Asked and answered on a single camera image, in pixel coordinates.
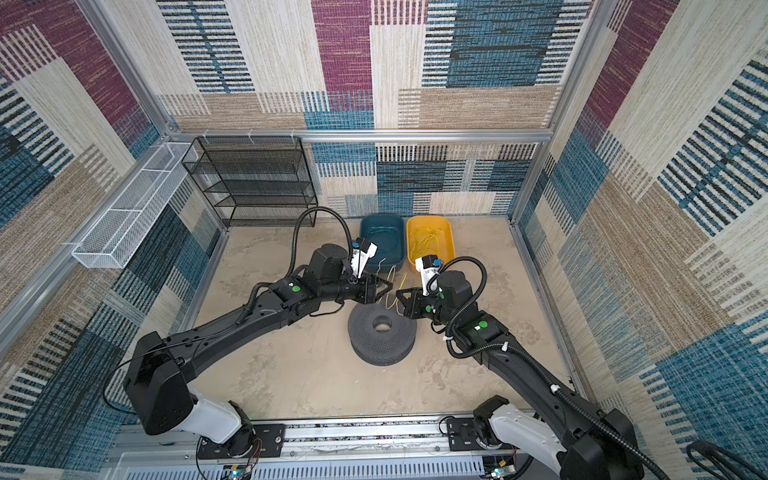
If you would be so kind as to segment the dark grey spool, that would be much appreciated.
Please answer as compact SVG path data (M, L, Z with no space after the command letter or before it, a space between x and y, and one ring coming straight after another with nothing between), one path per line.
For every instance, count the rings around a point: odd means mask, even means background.
M347 323L350 344L356 355L374 366L391 366L412 351L417 335L415 320L381 304L358 304Z

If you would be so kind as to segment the teal plastic bin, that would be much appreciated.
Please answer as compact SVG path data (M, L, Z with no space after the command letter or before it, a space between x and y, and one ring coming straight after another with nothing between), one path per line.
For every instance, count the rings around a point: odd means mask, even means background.
M378 246L377 253L368 260L365 270L384 272L392 267L402 268L406 258L405 221L395 214L373 214L364 217L360 223L360 237Z

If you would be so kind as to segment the yellow plastic bin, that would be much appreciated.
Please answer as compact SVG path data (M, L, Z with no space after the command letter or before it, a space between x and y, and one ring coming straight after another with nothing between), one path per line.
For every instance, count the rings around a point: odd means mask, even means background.
M410 269L416 273L415 261L433 254L443 261L456 257L455 242L450 221L441 216L415 216L406 222L407 258Z

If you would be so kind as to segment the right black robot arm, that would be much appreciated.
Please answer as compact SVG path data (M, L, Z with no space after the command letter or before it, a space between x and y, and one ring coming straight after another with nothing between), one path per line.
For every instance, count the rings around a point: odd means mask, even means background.
M617 409L609 412L581 397L537 361L496 317L479 308L488 273L482 262L467 257L481 274L478 287L456 270L457 257L445 262L435 255L416 260L421 288L396 295L411 319L436 325L451 357L472 358L508 383L537 413L527 418L511 403L490 399L475 412L478 441L486 447L509 444L547 466L562 479L641 479L666 473L637 443L634 426Z

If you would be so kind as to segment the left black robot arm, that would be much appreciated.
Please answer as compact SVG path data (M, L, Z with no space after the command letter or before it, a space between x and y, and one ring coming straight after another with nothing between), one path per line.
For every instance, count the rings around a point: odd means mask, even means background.
M206 369L249 342L317 314L322 303L378 302L392 290L390 281L366 271L373 243L353 239L324 244L304 266L289 263L275 282L257 283L240 307L201 326L163 337L141 337L133 356L123 363L123 389L144 432L196 434L230 457L251 455L259 443L244 410L234 401L218 402L190 388Z

